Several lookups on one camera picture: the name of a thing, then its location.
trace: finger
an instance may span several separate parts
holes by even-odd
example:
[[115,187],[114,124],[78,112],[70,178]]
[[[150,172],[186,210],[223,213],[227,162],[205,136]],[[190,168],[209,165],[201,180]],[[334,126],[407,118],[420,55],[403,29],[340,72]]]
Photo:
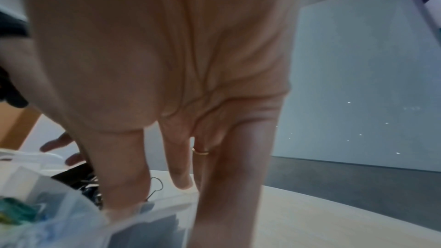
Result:
[[69,145],[70,143],[72,143],[73,141],[74,140],[72,139],[72,137],[68,133],[64,132],[57,139],[52,140],[52,141],[48,141],[47,143],[42,145],[40,147],[40,151],[41,152],[48,152],[53,149],[65,147],[65,146]]
[[[198,139],[195,139],[195,143],[193,147],[196,151],[200,151],[200,152],[206,151]],[[196,187],[198,188],[199,191],[201,191],[202,188],[202,176],[203,176],[202,171],[204,168],[204,162],[206,156],[207,155],[196,154],[195,152],[192,153],[193,177]]]
[[66,159],[66,161],[64,162],[67,166],[71,167],[73,165],[76,165],[78,163],[81,163],[84,161],[83,156],[81,155],[81,153],[75,153],[74,155],[70,156],[69,158]]
[[190,247],[249,247],[275,120],[232,128],[205,158],[203,188]]
[[160,128],[171,180],[177,188],[188,189],[193,186],[190,177],[190,138],[185,139],[179,133],[171,133],[163,125]]
[[143,130],[124,133],[75,130],[99,179],[104,206],[125,209],[144,202],[150,190],[150,172]]

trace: green item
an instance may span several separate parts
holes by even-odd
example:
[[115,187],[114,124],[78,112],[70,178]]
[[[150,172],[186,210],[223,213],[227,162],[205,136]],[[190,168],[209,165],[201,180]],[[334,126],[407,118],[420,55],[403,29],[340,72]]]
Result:
[[35,221],[38,209],[29,206],[13,197],[0,199],[0,223],[21,225]]

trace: skin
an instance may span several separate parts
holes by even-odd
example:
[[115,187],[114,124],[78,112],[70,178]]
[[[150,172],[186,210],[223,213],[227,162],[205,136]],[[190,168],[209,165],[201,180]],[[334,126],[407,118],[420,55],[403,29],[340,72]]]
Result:
[[34,40],[3,39],[0,61],[67,132],[42,150],[76,141],[67,163],[87,158],[122,209],[149,192],[142,129],[158,121],[174,184],[193,164],[200,189],[189,247],[250,246],[299,0],[24,1]]

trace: table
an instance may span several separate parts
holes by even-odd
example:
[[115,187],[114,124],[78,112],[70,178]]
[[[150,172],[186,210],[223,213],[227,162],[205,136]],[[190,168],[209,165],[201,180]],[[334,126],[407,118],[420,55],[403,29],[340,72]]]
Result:
[[[151,171],[162,191],[151,199],[195,193],[175,188],[168,172]],[[152,190],[160,184],[152,180]],[[263,186],[254,247],[439,248],[441,233],[328,200]]]

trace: ring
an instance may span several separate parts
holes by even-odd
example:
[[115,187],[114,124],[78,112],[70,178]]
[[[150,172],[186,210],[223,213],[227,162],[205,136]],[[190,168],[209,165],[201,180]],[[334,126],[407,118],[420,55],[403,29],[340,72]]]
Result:
[[192,150],[193,150],[193,153],[197,154],[197,155],[208,155],[210,153],[208,151],[205,151],[205,152],[196,151],[196,149],[194,149],[194,147],[192,147]]

